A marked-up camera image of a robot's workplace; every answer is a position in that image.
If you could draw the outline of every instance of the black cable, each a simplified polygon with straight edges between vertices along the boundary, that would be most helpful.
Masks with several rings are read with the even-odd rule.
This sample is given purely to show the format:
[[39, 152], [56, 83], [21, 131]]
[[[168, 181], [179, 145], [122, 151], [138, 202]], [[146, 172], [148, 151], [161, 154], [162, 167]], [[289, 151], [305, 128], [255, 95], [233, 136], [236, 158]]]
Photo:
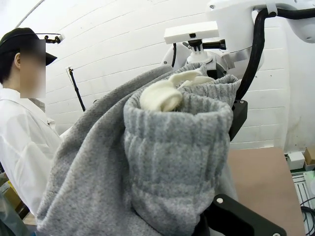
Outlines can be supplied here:
[[302, 20], [315, 17], [315, 8], [305, 10], [283, 10], [278, 9], [278, 16], [291, 20]]
[[311, 227], [310, 231], [306, 234], [306, 235], [310, 235], [310, 236], [315, 236], [315, 232], [313, 234], [311, 234], [311, 232], [314, 230], [315, 228], [315, 210], [307, 207], [307, 206], [301, 206], [301, 211], [303, 213], [310, 213], [311, 214], [311, 218], [312, 218], [312, 222], [313, 222], [313, 226]]
[[257, 72], [262, 51], [265, 46], [265, 19], [275, 16], [275, 13], [269, 14], [267, 9], [263, 9], [258, 13], [255, 19], [250, 61], [243, 76], [241, 85], [236, 92], [236, 100], [241, 100], [244, 97]]
[[314, 233], [311, 234], [311, 232], [312, 232], [312, 231], [314, 230], [314, 228], [315, 228], [315, 210], [314, 210], [314, 209], [311, 209], [310, 207], [304, 206], [305, 203], [307, 203], [307, 202], [309, 202], [309, 201], [311, 201], [311, 200], [313, 200], [313, 199], [315, 199], [315, 197], [310, 198], [310, 199], [308, 199], [308, 200], [306, 200], [306, 201], [304, 201], [304, 202], [302, 202], [302, 203], [300, 204], [300, 206], [301, 206], [301, 211], [305, 214], [305, 216], [306, 216], [306, 213], [310, 213], [310, 214], [311, 214], [311, 218], [312, 218], [312, 222], [313, 222], [313, 226], [312, 226], [312, 228], [310, 229], [310, 231], [306, 234], [306, 236], [307, 236], [307, 235], [315, 236], [315, 231], [314, 231]]
[[173, 51], [174, 51], [174, 54], [173, 54], [172, 67], [174, 67], [175, 60], [176, 60], [176, 51], [177, 51], [176, 43], [173, 43]]
[[[308, 19], [315, 17], [315, 8], [312, 9], [305, 9], [305, 10], [283, 10], [277, 9], [278, 16], [284, 17], [287, 19], [292, 20], [301, 20], [301, 19]], [[267, 9], [261, 10], [255, 20], [254, 25], [254, 33], [253, 33], [253, 40], [252, 40], [252, 52], [249, 64], [243, 76], [241, 85], [236, 93], [236, 99], [240, 100], [243, 98], [247, 90], [249, 89], [252, 80], [255, 77], [257, 72], [260, 58], [262, 55], [262, 51], [264, 49], [265, 44], [265, 32], [264, 32], [264, 25], [265, 19], [270, 17], [275, 17], [275, 12], [271, 12], [268, 14]]]
[[315, 197], [310, 198], [310, 199], [308, 199], [308, 200], [306, 200], [306, 201], [302, 202], [302, 203], [300, 204], [300, 206], [301, 206], [301, 205], [304, 205], [305, 203], [307, 203], [307, 202], [309, 202], [309, 201], [311, 201], [311, 200], [313, 200], [313, 199], [315, 199]]
[[71, 79], [72, 79], [72, 82], [73, 82], [74, 90], [75, 90], [75, 92], [77, 93], [77, 96], [78, 96], [79, 102], [80, 102], [80, 104], [81, 104], [82, 110], [85, 112], [85, 106], [84, 106], [84, 104], [83, 104], [83, 101], [82, 101], [81, 95], [80, 95], [80, 93], [79, 93], [79, 89], [78, 89], [78, 87], [77, 87], [77, 84], [76, 84], [76, 82], [75, 82], [75, 80], [74, 80], [73, 72], [72, 72], [72, 71], [73, 71], [73, 70], [69, 68], [69, 74], [70, 74]]

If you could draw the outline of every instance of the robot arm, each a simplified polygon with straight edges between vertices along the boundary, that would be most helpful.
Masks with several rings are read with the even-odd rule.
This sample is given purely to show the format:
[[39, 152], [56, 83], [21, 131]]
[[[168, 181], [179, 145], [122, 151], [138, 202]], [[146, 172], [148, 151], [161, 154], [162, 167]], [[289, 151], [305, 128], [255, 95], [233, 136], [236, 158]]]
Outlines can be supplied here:
[[[254, 10], [259, 12], [255, 24], [252, 20]], [[256, 71], [263, 63], [266, 18], [287, 18], [300, 39], [315, 43], [314, 0], [211, 0], [207, 4], [206, 15], [209, 22], [166, 29], [165, 42], [170, 44], [188, 41], [192, 51], [186, 63], [206, 63], [209, 70], [214, 68], [218, 71], [218, 78], [225, 72], [242, 79], [237, 99], [245, 95]], [[202, 40], [214, 38], [225, 40], [224, 51], [220, 54], [215, 50], [204, 50], [205, 44]], [[186, 55], [187, 50], [184, 47], [179, 49], [180, 52], [185, 52], [182, 55]], [[169, 58], [170, 55], [164, 58], [164, 64], [169, 63]], [[178, 63], [174, 69], [182, 66], [184, 64]]]

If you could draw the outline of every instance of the black cap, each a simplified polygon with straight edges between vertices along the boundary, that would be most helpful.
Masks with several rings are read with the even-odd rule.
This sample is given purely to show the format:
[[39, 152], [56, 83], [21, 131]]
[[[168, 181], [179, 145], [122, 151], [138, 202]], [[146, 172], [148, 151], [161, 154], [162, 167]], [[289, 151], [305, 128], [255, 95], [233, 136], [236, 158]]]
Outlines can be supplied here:
[[[5, 34], [0, 40], [0, 56], [4, 53], [20, 50], [26, 45], [35, 45], [37, 40], [40, 39], [30, 28], [16, 28]], [[56, 59], [57, 57], [46, 53], [46, 65], [51, 64]]]

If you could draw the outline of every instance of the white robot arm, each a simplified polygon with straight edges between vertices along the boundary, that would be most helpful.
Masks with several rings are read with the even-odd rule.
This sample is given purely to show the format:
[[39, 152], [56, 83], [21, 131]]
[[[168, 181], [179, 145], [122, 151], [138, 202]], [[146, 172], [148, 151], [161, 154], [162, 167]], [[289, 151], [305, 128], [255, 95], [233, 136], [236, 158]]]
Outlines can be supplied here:
[[[254, 25], [252, 12], [255, 10], [259, 14]], [[173, 48], [168, 51], [163, 64], [171, 64], [176, 56], [174, 69], [184, 66], [185, 63], [204, 62], [208, 71], [216, 70], [218, 78], [225, 73], [233, 74], [239, 79], [248, 77], [249, 74], [252, 76], [253, 70], [256, 72], [263, 63], [261, 56], [264, 20], [275, 16], [287, 18], [294, 33], [301, 40], [315, 43], [314, 0], [210, 0], [206, 15], [208, 22], [165, 30], [165, 42], [176, 44], [177, 47], [176, 55]], [[203, 39], [217, 42], [209, 45], [202, 43]], [[186, 46], [182, 44], [186, 41], [190, 46], [186, 47], [187, 43], [184, 43]], [[253, 57], [251, 54], [255, 54], [258, 60], [251, 73], [248, 73], [248, 67], [251, 66], [249, 61]]]

